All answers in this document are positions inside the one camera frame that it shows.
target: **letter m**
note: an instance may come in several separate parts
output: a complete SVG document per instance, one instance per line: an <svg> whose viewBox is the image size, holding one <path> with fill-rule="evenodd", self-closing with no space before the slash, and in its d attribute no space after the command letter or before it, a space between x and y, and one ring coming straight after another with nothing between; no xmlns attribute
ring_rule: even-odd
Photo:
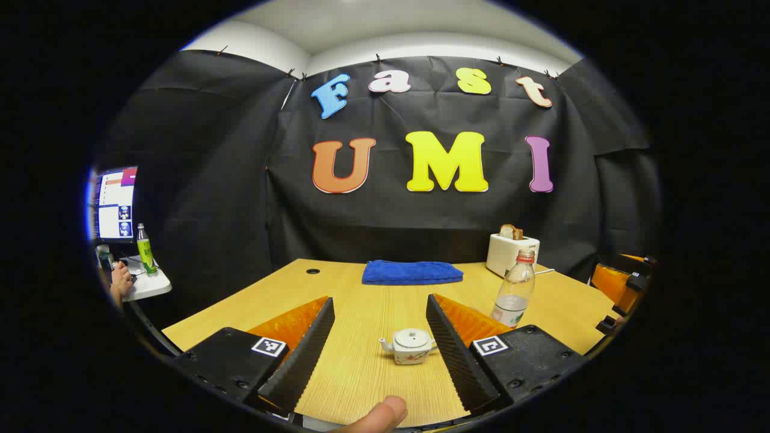
<svg viewBox="0 0 770 433"><path fill-rule="evenodd" d="M454 173L460 168L460 178L454 183L458 191L482 193L489 189L481 168L480 133L457 134L452 148L447 153L436 136L428 131L407 134L407 142L414 149L412 180L407 182L409 191L431 191L434 182L428 178L428 167L433 170L442 190L452 183Z"/></svg>

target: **monitor screen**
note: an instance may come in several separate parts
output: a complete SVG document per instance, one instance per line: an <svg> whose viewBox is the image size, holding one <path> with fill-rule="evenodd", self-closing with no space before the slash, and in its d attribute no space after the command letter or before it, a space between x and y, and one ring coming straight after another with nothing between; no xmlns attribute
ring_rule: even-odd
<svg viewBox="0 0 770 433"><path fill-rule="evenodd" d="M134 182L138 167L97 173L92 197L92 237L102 242L132 243L134 230Z"/></svg>

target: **white desk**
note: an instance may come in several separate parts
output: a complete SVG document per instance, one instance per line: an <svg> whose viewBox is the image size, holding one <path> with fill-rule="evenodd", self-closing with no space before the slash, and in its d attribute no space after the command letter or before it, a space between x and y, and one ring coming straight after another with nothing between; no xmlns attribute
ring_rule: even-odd
<svg viewBox="0 0 770 433"><path fill-rule="evenodd" d="M171 291L171 281L163 273L163 270L158 267L157 277L148 277L144 274L144 266L142 265L139 256L123 257L121 260L127 260L129 262L129 272L136 275L136 281L131 290L123 298L123 302L131 302L132 300L140 300L146 297L157 296L159 294L165 294Z"/></svg>

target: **teapot lid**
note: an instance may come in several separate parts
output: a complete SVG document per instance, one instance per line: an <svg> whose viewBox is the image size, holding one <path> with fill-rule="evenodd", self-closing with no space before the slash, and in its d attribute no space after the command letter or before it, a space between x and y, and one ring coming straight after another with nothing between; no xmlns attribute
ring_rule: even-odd
<svg viewBox="0 0 770 433"><path fill-rule="evenodd" d="M403 347L422 347L430 343L427 332L412 327L396 332L393 339Z"/></svg>

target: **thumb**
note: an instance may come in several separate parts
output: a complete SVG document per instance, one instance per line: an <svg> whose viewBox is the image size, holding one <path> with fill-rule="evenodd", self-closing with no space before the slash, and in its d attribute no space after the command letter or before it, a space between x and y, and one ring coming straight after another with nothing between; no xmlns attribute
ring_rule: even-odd
<svg viewBox="0 0 770 433"><path fill-rule="evenodd" d="M402 398L389 395L360 420L332 433L391 433L406 417L407 403Z"/></svg>

